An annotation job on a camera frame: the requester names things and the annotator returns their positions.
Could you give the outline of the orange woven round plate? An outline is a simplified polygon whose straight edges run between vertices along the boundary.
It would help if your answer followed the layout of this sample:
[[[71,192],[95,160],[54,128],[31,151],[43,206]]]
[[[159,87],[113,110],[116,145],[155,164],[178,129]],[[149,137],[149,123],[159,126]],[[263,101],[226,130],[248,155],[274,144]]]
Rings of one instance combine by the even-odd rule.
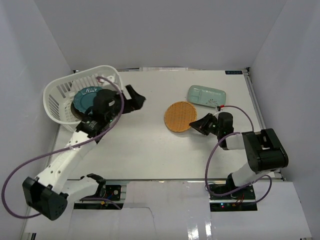
[[[187,101],[178,101],[168,107],[164,114],[165,126],[174,133],[183,133],[190,128],[190,123],[197,119],[197,110]]]

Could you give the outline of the light green rectangular plate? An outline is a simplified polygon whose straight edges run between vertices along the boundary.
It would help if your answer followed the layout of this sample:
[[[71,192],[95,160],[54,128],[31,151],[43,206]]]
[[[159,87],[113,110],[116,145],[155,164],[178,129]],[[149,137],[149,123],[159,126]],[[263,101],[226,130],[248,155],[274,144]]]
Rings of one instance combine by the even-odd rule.
[[[216,108],[226,104],[226,92],[216,88],[192,85],[186,99],[192,104]]]

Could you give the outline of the teal scalloped round plate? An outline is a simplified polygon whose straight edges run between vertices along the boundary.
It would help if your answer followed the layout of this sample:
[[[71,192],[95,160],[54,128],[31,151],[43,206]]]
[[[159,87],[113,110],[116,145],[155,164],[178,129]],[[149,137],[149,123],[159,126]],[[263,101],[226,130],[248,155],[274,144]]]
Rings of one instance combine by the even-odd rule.
[[[94,98],[103,88],[100,86],[85,87],[78,91],[72,100],[71,109],[77,115],[83,115],[90,107],[93,106]]]

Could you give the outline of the dark red rimmed round plate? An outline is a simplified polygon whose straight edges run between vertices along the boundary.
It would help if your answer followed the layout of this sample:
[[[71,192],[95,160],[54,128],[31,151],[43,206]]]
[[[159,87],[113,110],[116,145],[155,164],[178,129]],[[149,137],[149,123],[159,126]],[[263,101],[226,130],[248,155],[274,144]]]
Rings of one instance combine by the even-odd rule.
[[[75,106],[74,106],[73,103],[72,103],[71,106],[70,106],[70,110],[71,110],[71,113],[74,115],[74,117],[75,117],[76,119],[82,120],[82,118],[83,118],[83,113],[80,112],[80,111],[78,111],[78,110],[75,108]]]

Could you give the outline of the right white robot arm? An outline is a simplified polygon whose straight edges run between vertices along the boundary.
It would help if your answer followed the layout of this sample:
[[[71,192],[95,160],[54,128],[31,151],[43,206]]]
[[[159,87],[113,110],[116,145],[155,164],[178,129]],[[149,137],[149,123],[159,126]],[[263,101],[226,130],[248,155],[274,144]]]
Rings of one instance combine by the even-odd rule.
[[[205,167],[206,190],[211,196],[228,196],[236,200],[243,195],[244,188],[270,172],[286,168],[289,157],[272,128],[262,129],[259,132],[235,132],[233,121],[233,115],[229,112],[221,112],[217,116],[208,113],[205,117],[191,122],[189,126],[202,135],[213,134],[218,140]],[[225,185],[211,188],[208,182],[209,166],[218,148],[225,151],[245,150],[246,162],[237,171],[228,175]]]

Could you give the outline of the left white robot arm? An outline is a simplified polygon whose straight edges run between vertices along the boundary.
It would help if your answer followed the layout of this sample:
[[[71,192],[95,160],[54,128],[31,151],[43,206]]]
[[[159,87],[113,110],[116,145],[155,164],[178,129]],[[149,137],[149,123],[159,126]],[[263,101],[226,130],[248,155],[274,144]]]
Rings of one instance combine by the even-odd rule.
[[[59,155],[36,177],[27,177],[22,183],[28,206],[54,221],[69,203],[89,196],[100,200],[106,193],[106,180],[97,174],[87,174],[79,180],[69,181],[69,175],[85,156],[97,146],[102,137],[112,129],[122,114],[140,110],[146,98],[131,85],[126,86],[130,99],[118,90],[99,90],[90,107]]]

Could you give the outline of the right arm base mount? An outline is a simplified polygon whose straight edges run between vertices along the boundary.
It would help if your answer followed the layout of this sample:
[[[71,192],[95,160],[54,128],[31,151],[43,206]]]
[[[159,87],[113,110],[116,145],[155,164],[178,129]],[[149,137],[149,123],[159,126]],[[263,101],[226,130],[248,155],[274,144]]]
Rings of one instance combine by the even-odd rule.
[[[248,186],[226,196],[209,194],[211,212],[246,212],[257,211],[256,195],[254,188]]]

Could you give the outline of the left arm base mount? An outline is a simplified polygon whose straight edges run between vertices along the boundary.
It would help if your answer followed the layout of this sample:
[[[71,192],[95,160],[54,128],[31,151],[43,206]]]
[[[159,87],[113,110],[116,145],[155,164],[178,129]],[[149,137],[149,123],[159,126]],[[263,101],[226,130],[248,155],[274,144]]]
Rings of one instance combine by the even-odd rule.
[[[74,204],[78,210],[121,210],[124,205],[126,194],[122,192],[121,185],[106,185],[102,193],[86,196],[84,200]]]

